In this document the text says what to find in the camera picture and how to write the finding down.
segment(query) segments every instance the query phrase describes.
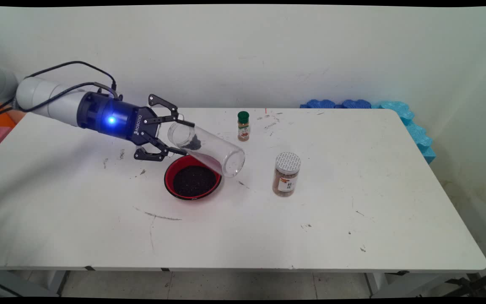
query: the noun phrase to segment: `foam block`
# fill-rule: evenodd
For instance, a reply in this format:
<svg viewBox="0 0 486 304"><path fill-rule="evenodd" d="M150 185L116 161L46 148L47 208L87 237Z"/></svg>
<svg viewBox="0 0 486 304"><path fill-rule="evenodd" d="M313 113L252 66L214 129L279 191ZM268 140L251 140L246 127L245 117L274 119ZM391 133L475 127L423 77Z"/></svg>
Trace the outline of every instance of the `foam block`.
<svg viewBox="0 0 486 304"><path fill-rule="evenodd" d="M430 147L422 154L428 164L430 164L430 162L434 161L434 158L436 158L436 153L434 153Z"/></svg>
<svg viewBox="0 0 486 304"><path fill-rule="evenodd" d="M343 102L343 106L345 106L347 109L370 109L370 102L363 99L359 99L357 101L349 99Z"/></svg>
<svg viewBox="0 0 486 304"><path fill-rule="evenodd" d="M335 108L335 103L331 100L324 99L318 101L316 99L309 100L307 104L301 104L299 108L312 108L312 109L332 109Z"/></svg>
<svg viewBox="0 0 486 304"><path fill-rule="evenodd" d="M425 135L427 130L416 125L413 121L406 126L406 129L408 130L408 133L410 133L415 144L417 144L417 148L419 148L422 153L432 144L432 138Z"/></svg>
<svg viewBox="0 0 486 304"><path fill-rule="evenodd" d="M401 118L403 124L408 125L413 119L413 112L409 110L409 107L404 102L400 101L384 101L380 104L378 109L391 109Z"/></svg>

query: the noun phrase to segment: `floor tile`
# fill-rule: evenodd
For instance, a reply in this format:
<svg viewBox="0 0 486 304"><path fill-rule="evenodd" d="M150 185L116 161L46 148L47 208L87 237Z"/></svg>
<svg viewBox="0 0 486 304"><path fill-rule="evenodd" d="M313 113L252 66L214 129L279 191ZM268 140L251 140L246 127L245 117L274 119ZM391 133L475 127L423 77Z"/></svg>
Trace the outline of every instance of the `floor tile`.
<svg viewBox="0 0 486 304"><path fill-rule="evenodd" d="M166 299L169 288L167 271L71 271L62 296Z"/></svg>
<svg viewBox="0 0 486 304"><path fill-rule="evenodd" d="M169 299L316 299L311 273L174 272Z"/></svg>
<svg viewBox="0 0 486 304"><path fill-rule="evenodd" d="M363 273L314 273L318 299L367 299L370 291Z"/></svg>

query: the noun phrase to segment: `jar label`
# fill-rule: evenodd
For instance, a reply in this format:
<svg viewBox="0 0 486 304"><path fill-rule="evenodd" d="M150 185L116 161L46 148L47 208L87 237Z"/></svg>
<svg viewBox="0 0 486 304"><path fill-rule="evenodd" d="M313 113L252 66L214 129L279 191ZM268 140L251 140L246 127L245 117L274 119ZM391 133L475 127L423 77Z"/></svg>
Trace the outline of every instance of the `jar label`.
<svg viewBox="0 0 486 304"><path fill-rule="evenodd" d="M239 137L241 138L247 138L248 137L248 134L250 133L251 129L249 126L247 127L240 127L239 128Z"/></svg>
<svg viewBox="0 0 486 304"><path fill-rule="evenodd" d="M278 178L278 190L282 192L290 192L295 188L295 182L297 181L297 176L291 179L286 179L284 177Z"/></svg>

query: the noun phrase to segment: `spice bottle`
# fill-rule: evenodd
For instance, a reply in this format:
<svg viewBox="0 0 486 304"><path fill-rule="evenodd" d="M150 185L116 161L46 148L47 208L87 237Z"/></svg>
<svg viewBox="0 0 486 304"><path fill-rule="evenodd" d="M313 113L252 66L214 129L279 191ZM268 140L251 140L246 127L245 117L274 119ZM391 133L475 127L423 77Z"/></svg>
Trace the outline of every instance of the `spice bottle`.
<svg viewBox="0 0 486 304"><path fill-rule="evenodd" d="M238 139L241 141L248 141L248 135L251 132L251 127L248 125L248 116L247 111L238 113Z"/></svg>
<svg viewBox="0 0 486 304"><path fill-rule="evenodd" d="M282 152L275 159L273 192L278 196L290 196L294 193L301 159L295 153Z"/></svg>

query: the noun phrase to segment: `glass jar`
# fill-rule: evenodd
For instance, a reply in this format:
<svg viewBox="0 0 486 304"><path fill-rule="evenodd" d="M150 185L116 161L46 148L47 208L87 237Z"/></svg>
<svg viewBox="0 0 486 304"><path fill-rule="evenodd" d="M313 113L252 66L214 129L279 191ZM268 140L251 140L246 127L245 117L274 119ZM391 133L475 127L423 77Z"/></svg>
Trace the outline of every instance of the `glass jar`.
<svg viewBox="0 0 486 304"><path fill-rule="evenodd" d="M231 142L195 125L189 127L173 123L168 129L168 140L192 155L220 175L234 177L245 163L245 152Z"/></svg>
<svg viewBox="0 0 486 304"><path fill-rule="evenodd" d="M292 152L282 152L275 159L273 192L278 196L290 196L294 193L295 183L301 167L301 158Z"/></svg>

